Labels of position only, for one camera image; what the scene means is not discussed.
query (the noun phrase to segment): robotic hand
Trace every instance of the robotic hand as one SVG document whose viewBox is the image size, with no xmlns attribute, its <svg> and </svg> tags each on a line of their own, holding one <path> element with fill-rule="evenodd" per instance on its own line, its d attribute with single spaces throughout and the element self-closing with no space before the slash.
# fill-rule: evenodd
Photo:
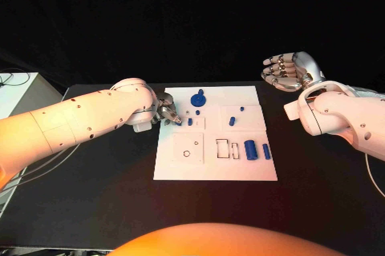
<svg viewBox="0 0 385 256">
<path fill-rule="evenodd" d="M 385 160 L 385 95 L 328 81 L 306 52 L 264 60 L 263 79 L 280 90 L 303 89 L 299 100 L 286 104 L 290 120 L 302 120 L 310 135 L 342 136 L 362 152 Z"/>
<path fill-rule="evenodd" d="M 0 120 L 0 190 L 35 161 L 74 145 L 133 125 L 152 129 L 162 119 L 181 123 L 174 97 L 158 96 L 139 78 L 122 80 L 110 90 L 97 91 Z"/>
</svg>

